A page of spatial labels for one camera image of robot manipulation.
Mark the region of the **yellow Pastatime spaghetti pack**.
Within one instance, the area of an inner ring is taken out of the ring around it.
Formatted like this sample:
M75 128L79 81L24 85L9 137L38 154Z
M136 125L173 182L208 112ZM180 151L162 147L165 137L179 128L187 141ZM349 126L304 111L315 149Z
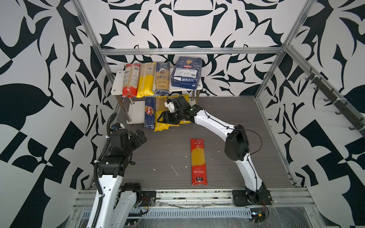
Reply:
M174 100L174 105L176 104L176 99L175 99L175 97L172 97L172 98L169 98L169 99L173 99ZM177 113L177 108L175 108L175 112L174 113L171 113L171 118L175 118L175 125L179 125L179 120L178 120L178 118L176 117L176 113Z
M167 96L156 97L155 132L169 129L169 124L159 123L157 121L162 112L168 111L168 108L165 106L167 98Z

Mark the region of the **yellow spaghetti pack small barcode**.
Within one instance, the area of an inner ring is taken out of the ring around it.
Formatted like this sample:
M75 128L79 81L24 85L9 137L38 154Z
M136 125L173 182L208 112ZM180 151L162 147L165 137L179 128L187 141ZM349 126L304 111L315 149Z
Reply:
M184 99L189 102L189 96L188 95L182 95L184 97ZM187 120L181 120L180 121L180 124L190 124L191 122L190 121L187 121Z

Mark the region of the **dark blue Barilla pasta box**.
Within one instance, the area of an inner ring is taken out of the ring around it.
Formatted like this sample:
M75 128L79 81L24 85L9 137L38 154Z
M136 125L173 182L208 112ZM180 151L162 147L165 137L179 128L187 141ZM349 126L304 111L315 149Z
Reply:
M202 59L179 57L171 74L171 84L188 90L196 90L202 76Z

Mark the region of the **dark blue clear spaghetti pack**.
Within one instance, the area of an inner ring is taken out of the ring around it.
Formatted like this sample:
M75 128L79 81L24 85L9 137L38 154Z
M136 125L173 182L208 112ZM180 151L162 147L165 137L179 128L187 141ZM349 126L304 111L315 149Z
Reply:
M155 94L166 95L169 94L170 87L170 63L157 62L156 76L155 76Z

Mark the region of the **red spaghetti pack white label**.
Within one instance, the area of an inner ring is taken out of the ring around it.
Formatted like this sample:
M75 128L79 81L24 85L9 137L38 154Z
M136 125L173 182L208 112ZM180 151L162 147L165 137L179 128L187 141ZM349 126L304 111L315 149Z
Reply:
M124 72L123 79L123 90L122 97L136 97L139 74L140 74L140 64L127 64Z

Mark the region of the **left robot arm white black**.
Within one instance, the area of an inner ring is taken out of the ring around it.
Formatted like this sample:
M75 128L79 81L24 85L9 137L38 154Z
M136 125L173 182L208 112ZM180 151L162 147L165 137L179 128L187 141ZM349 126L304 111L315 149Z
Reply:
M108 132L106 145L94 161L94 180L97 188L88 228L122 228L132 208L142 198L139 183L123 184L128 165L134 165L133 152L146 143L141 130L118 129Z

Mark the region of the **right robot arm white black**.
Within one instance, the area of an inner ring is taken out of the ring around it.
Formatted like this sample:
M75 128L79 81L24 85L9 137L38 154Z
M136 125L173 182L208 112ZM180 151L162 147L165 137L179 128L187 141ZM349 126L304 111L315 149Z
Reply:
M167 99L164 106L167 110L156 115L157 122L178 125L182 120L190 121L205 127L225 142L224 152L238 166L245 182L245 191L233 192L236 206L271 205L271 194L251 159L247 129L240 124L228 124L197 104L191 106L183 96Z

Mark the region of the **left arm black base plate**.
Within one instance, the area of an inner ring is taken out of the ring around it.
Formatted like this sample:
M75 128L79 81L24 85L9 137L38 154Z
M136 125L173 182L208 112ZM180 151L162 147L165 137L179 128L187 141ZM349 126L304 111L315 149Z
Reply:
M136 205L139 207L149 207L156 202L156 191L142 191L137 194Z

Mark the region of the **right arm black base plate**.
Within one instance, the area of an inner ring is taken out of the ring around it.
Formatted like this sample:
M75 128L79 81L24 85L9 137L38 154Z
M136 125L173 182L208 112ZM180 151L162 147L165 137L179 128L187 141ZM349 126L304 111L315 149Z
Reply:
M237 207L244 207L249 205L271 205L272 197L270 191L262 186L256 192L249 189L233 190L233 203Z

